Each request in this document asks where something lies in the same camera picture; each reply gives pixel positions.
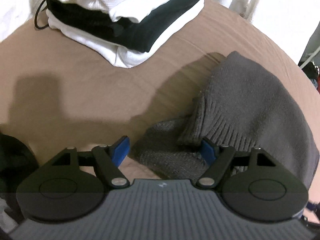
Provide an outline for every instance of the black cable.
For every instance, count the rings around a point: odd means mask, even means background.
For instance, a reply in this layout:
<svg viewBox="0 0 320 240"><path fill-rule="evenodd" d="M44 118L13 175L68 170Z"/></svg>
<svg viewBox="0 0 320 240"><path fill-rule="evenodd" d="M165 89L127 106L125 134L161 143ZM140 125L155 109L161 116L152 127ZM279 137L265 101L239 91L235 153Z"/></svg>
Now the black cable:
<svg viewBox="0 0 320 240"><path fill-rule="evenodd" d="M39 14L40 9L41 9L41 7L42 7L42 5L44 4L45 1L46 1L46 0L43 0L43 1L41 2L40 6L38 7L38 9L37 9L37 11L36 11L36 15L35 15L35 27L36 27L38 30L43 30L43 29L49 27L49 24L46 24L45 26L39 27L39 26L38 26L38 22L37 22L37 20L38 20L38 14Z"/></svg>

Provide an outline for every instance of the blue clip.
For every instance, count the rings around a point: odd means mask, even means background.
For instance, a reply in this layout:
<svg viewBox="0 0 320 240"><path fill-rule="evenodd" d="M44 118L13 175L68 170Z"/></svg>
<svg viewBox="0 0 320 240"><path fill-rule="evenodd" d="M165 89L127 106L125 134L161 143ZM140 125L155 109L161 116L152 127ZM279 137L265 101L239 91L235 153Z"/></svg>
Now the blue clip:
<svg viewBox="0 0 320 240"><path fill-rule="evenodd" d="M122 136L109 148L109 156L112 163L119 167L124 158L130 152L130 139L128 136Z"/></svg>
<svg viewBox="0 0 320 240"><path fill-rule="evenodd" d="M317 204L311 203L310 201L308 201L306 208L309 211L316 211L317 209Z"/></svg>
<svg viewBox="0 0 320 240"><path fill-rule="evenodd" d="M204 161L211 166L211 164L217 159L219 154L219 147L215 146L207 138L203 138L201 141L200 154Z"/></svg>

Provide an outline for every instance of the white curtain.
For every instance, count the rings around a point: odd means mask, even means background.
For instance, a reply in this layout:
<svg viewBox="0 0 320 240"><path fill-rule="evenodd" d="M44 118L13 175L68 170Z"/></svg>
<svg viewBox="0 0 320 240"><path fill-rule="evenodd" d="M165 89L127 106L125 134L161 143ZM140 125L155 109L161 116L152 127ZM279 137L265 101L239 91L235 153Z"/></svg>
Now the white curtain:
<svg viewBox="0 0 320 240"><path fill-rule="evenodd" d="M298 63L320 22L320 0L215 0L240 14Z"/></svg>

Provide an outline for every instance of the gray knit fabric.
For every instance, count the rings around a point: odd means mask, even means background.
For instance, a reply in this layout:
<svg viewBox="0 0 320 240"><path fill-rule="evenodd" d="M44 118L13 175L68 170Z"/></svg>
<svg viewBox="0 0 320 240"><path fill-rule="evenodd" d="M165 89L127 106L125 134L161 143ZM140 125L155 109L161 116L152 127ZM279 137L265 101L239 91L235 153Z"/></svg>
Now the gray knit fabric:
<svg viewBox="0 0 320 240"><path fill-rule="evenodd" d="M282 83L237 52L213 70L186 124L177 120L156 124L133 151L153 170L173 179L194 180L205 166L186 146L199 146L203 137L240 151L262 147L307 188L319 161L304 115Z"/></svg>

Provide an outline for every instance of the tan bed sheet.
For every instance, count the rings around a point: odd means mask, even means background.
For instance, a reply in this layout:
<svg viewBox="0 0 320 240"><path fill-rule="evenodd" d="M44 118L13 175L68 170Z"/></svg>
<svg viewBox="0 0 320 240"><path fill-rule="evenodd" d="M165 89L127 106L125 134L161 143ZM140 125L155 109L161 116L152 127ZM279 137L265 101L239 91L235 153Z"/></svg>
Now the tan bed sheet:
<svg viewBox="0 0 320 240"><path fill-rule="evenodd" d="M113 67L61 32L36 31L28 21L0 44L0 130L26 143L41 164L68 146L88 150L122 135L134 143L152 124L188 109L220 54L233 50L281 80L320 148L320 96L311 82L268 37L211 0L132 69ZM130 180L157 178L130 158L120 168ZM319 173L309 192L313 201L320 201Z"/></svg>

